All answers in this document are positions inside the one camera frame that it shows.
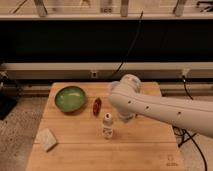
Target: red pepper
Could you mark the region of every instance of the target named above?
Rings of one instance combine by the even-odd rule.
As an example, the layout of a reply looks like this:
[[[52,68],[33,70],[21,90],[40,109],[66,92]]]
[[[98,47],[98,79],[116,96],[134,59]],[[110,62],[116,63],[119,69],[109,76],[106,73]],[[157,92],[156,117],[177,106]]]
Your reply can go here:
[[[100,98],[95,99],[93,103],[93,114],[94,116],[98,116],[101,110],[102,101]]]

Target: wooden block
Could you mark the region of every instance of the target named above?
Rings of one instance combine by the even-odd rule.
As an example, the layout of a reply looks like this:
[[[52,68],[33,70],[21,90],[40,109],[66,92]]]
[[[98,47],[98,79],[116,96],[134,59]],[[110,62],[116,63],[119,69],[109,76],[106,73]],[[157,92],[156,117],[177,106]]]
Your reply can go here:
[[[57,144],[56,138],[48,128],[45,128],[42,131],[40,131],[36,139],[42,145],[43,149],[46,152],[48,152]]]

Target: black background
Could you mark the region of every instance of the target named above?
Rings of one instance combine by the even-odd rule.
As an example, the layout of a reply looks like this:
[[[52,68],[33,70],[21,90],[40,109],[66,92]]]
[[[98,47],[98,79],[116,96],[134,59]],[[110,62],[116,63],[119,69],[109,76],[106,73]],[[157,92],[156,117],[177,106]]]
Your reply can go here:
[[[138,21],[0,21],[4,62],[120,62]],[[143,20],[127,61],[213,61],[213,20]]]

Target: green bowl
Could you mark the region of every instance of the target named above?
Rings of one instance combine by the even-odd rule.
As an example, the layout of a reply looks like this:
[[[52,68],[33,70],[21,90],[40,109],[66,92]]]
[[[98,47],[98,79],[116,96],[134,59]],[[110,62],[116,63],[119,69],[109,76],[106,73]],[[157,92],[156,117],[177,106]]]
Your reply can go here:
[[[55,104],[62,112],[73,112],[86,103],[86,93],[80,87],[69,86],[55,96]]]

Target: white bottle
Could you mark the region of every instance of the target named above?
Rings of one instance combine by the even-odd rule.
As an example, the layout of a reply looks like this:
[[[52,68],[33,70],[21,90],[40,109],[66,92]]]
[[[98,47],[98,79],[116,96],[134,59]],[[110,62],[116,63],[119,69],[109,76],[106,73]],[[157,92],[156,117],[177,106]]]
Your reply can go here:
[[[103,118],[103,136],[106,139],[110,139],[113,136],[113,120],[112,120],[112,115],[110,113],[106,113],[104,118]]]

